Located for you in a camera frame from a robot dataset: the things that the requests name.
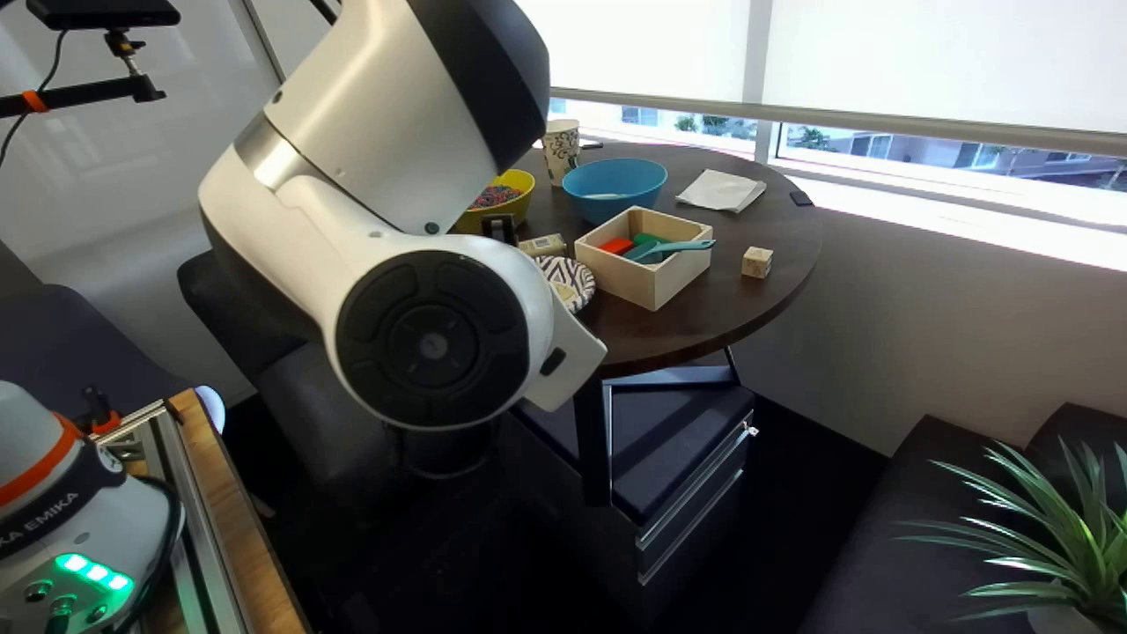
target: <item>black floor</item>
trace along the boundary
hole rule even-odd
[[[791,634],[834,564],[886,456],[758,404],[747,490],[730,537],[656,634]],[[375,525],[310,493],[256,401],[233,411],[231,449],[281,566],[323,634],[595,634],[637,631],[508,490],[490,462],[421,485]]]

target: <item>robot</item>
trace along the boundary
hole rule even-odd
[[[350,0],[205,175],[205,222],[316,320],[379,418],[559,409],[607,344],[531,258],[448,232],[544,135],[545,99],[545,45],[515,0]]]

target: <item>dark wooden table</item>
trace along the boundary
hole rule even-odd
[[[607,291],[595,291],[592,306],[585,308],[585,324],[611,348],[599,372],[576,398],[589,502],[611,502],[615,490],[615,418],[607,404],[607,381],[691,361],[747,339],[791,306],[820,252],[820,227],[809,210],[815,204],[784,173],[761,163],[683,145],[603,145],[589,146],[582,163],[624,155],[653,159],[671,170],[671,183],[653,206],[707,222],[715,227],[715,252],[711,269],[656,313]],[[571,210],[568,195],[551,186],[539,151],[528,151],[519,165],[536,173],[539,179],[523,237],[559,232],[571,243],[592,227]],[[691,186],[705,170],[753,175],[764,179],[769,190],[744,213],[677,204],[677,195]],[[769,277],[747,277],[740,271],[747,246],[777,249]]]

